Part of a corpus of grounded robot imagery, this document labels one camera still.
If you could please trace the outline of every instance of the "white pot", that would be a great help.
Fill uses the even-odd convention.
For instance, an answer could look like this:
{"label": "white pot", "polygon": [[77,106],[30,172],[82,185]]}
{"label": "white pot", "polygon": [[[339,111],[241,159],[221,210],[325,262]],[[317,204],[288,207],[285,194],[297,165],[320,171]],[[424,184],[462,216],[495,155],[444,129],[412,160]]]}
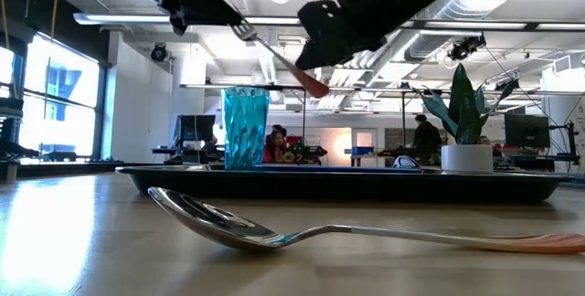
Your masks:
{"label": "white pot", "polygon": [[441,148],[441,168],[446,171],[492,173],[491,145],[445,145]]}

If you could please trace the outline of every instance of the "wooden table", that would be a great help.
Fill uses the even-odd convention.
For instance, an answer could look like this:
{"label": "wooden table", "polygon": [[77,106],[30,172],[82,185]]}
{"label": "wooden table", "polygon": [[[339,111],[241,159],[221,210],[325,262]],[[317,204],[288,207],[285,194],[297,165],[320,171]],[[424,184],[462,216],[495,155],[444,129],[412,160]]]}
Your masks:
{"label": "wooden table", "polygon": [[[246,187],[245,182],[235,187]],[[581,296],[584,256],[323,235],[243,254],[196,235],[120,174],[0,186],[6,295]],[[585,192],[541,206],[209,200],[282,233],[328,223],[441,233],[585,233]]]}

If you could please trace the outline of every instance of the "person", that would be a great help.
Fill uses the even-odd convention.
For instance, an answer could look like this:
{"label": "person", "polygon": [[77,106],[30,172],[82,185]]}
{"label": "person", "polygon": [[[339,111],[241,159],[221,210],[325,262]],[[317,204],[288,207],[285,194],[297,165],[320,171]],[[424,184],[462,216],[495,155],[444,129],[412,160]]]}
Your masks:
{"label": "person", "polygon": [[264,148],[264,163],[284,163],[285,153],[284,133],[273,131],[269,143]]}
{"label": "person", "polygon": [[[272,125],[272,132],[276,132],[276,131],[282,131],[282,137],[286,137],[286,129],[284,129],[280,124]],[[270,142],[271,142],[271,136],[266,135],[266,146],[268,146],[268,144],[270,144]]]}
{"label": "person", "polygon": [[211,141],[205,142],[205,145],[201,148],[201,150],[206,151],[207,155],[219,155],[218,151],[218,138],[216,135],[211,136]]}
{"label": "person", "polygon": [[[479,142],[477,142],[477,143],[481,144],[481,145],[492,146],[492,141],[489,138],[487,138],[487,136],[484,136],[484,135],[479,137]],[[499,150],[497,150],[495,147],[493,147],[492,156],[502,156],[502,153]]]}
{"label": "person", "polygon": [[414,119],[419,125],[414,131],[413,147],[422,162],[426,162],[439,151],[442,143],[439,129],[427,121],[427,116],[419,114]]}
{"label": "person", "polygon": [[487,136],[482,135],[482,136],[479,137],[478,144],[481,144],[481,145],[492,145],[492,141],[490,141],[490,139],[487,138]]}

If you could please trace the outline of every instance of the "spoon handle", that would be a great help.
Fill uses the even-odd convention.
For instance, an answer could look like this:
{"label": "spoon handle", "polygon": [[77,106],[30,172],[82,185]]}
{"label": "spoon handle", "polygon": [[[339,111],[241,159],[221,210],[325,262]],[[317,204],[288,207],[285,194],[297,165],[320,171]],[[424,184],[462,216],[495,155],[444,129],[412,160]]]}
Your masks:
{"label": "spoon handle", "polygon": [[323,96],[329,93],[329,87],[323,82],[309,76],[304,71],[298,69],[289,62],[288,59],[284,58],[281,54],[277,53],[276,50],[266,43],[266,41],[256,37],[255,40],[268,49],[274,57],[276,57],[284,66],[294,75],[301,85],[311,94],[311,96],[321,99]]}
{"label": "spoon handle", "polygon": [[585,252],[585,236],[551,234],[531,237],[469,238],[390,228],[351,227],[352,234],[405,238],[448,245],[535,254],[577,254]]}

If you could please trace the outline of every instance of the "fork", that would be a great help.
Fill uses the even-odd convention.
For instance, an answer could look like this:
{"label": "fork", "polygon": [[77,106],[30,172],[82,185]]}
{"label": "fork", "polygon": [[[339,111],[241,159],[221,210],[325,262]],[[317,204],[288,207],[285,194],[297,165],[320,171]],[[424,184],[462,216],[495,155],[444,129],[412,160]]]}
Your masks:
{"label": "fork", "polygon": [[236,9],[236,12],[241,16],[241,25],[239,26],[230,26],[231,30],[234,34],[243,41],[256,41],[257,43],[263,45],[266,49],[268,49],[274,57],[276,57],[284,66],[296,77],[297,80],[303,85],[303,87],[311,94],[311,96],[321,99],[323,96],[329,93],[329,87],[323,84],[323,82],[309,76],[301,69],[298,69],[294,66],[293,63],[289,62],[288,59],[284,58],[282,55],[277,53],[270,45],[266,43],[266,41],[262,40],[258,37],[258,32],[252,26],[248,20]]}

